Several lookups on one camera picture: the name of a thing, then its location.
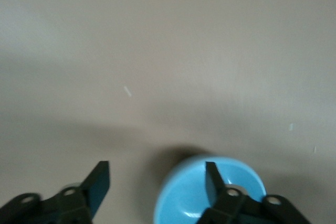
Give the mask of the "blue bowl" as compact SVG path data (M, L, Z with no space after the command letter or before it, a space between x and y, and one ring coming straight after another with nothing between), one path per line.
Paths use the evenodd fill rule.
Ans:
M244 189L260 202L267 192L259 175L237 159L196 155L177 164L164 180L155 204L153 224L196 224L210 207L206 193L206 162L214 162L226 185Z

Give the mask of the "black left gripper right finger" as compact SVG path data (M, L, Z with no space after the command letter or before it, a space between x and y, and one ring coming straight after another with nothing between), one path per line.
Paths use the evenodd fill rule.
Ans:
M260 202L228 187L214 162L205 163L205 184L210 207L198 224L310 224L285 197L266 195Z

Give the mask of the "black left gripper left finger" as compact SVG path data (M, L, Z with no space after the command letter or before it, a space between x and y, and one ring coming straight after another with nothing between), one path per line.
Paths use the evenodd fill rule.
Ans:
M109 162L100 161L78 186L48 199L38 193L14 197L0 207L0 224L93 224L109 188Z

